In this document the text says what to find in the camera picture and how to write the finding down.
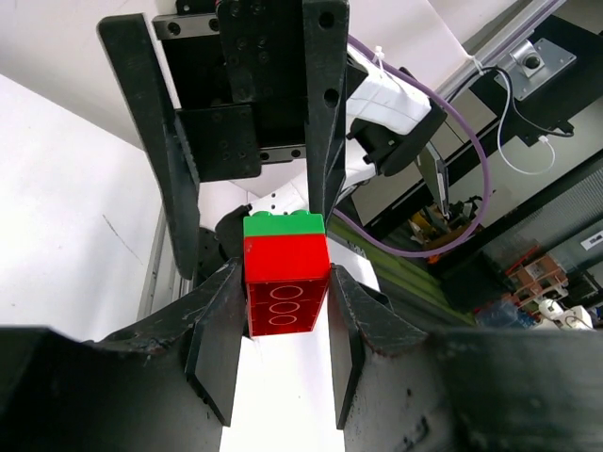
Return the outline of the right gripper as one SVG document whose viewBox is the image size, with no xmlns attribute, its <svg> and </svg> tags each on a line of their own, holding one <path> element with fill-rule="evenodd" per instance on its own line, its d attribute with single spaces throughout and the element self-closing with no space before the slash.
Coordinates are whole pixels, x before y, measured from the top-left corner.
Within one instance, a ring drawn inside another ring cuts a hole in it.
<svg viewBox="0 0 603 452">
<path fill-rule="evenodd" d="M 179 1 L 152 24 L 176 112 L 144 16 L 105 17 L 97 32 L 155 174 L 180 275 L 197 268 L 200 214 L 179 138 L 201 183 L 257 177 L 303 158 L 306 144 L 309 208 L 328 219 L 345 179 L 349 3 Z"/>
</svg>

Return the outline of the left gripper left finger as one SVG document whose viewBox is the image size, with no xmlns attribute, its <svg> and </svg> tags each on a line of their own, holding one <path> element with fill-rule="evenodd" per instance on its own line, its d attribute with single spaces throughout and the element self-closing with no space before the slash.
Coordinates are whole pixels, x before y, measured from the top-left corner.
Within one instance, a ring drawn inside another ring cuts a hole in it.
<svg viewBox="0 0 603 452">
<path fill-rule="evenodd" d="M 246 300 L 233 259 L 99 342 L 1 330 L 5 451 L 217 451 L 231 423 Z"/>
</svg>

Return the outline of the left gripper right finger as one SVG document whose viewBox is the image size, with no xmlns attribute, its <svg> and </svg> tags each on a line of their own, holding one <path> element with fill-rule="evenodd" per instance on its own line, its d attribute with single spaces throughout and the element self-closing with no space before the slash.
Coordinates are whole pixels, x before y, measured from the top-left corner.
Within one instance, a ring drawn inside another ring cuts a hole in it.
<svg viewBox="0 0 603 452">
<path fill-rule="evenodd" d="M 598 451 L 598 332 L 425 332 L 331 269 L 335 422 L 349 451 Z"/>
</svg>

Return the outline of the red and green lego stack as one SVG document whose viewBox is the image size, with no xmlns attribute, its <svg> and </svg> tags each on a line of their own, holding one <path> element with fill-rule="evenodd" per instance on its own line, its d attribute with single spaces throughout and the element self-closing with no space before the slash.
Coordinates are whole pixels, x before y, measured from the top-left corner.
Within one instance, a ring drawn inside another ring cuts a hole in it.
<svg viewBox="0 0 603 452">
<path fill-rule="evenodd" d="M 260 211 L 243 219 L 250 336 L 312 331 L 331 269 L 321 214 Z"/>
</svg>

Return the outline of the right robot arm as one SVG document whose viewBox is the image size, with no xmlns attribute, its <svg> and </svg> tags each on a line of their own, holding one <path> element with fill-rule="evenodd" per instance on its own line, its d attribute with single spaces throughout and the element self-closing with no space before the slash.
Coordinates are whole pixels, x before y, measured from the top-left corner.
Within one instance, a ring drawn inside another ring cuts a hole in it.
<svg viewBox="0 0 603 452">
<path fill-rule="evenodd" d="M 200 263 L 201 184 L 302 158 L 309 209 L 328 217 L 350 183 L 348 140 L 391 176 L 443 123 L 442 102 L 351 38 L 349 18 L 345 1 L 179 1 L 99 22 L 183 278 Z"/>
</svg>

